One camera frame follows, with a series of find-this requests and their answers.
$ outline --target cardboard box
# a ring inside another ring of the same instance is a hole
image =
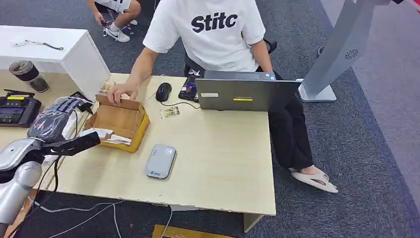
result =
[[[84,130],[92,127],[113,130],[113,134],[131,139],[131,144],[113,144],[102,140],[101,145],[136,152],[150,124],[143,105],[136,101],[121,99],[121,103],[115,106],[104,95],[96,95],[96,100],[99,107],[86,120]]]

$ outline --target foot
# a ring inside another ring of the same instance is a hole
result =
[[[312,165],[310,167],[302,168],[300,170],[300,173],[305,174],[305,175],[314,175],[314,174],[318,173],[318,170],[314,165]]]
[[[121,30],[113,32],[109,28],[105,28],[105,32],[107,35],[111,36],[119,42],[127,42],[130,40],[130,37],[124,34]]]
[[[323,171],[313,165],[310,167],[302,168],[300,170],[290,168],[290,171],[292,171],[292,176],[301,182],[307,183],[327,192],[338,192],[337,187],[329,182],[329,177]]]

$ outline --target robotic hand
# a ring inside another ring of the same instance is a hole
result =
[[[28,138],[8,144],[0,153],[0,237],[17,217],[29,191],[42,174],[45,155],[73,156],[100,144],[96,132],[65,140],[62,131],[80,101],[68,99],[41,112]]]

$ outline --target gray power bank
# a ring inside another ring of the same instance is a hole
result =
[[[175,153],[176,150],[173,146],[156,144],[146,164],[146,175],[159,179],[167,178]]]

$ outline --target white sticker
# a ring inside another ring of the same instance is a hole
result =
[[[201,96],[202,97],[218,98],[219,94],[218,93],[202,93]]]

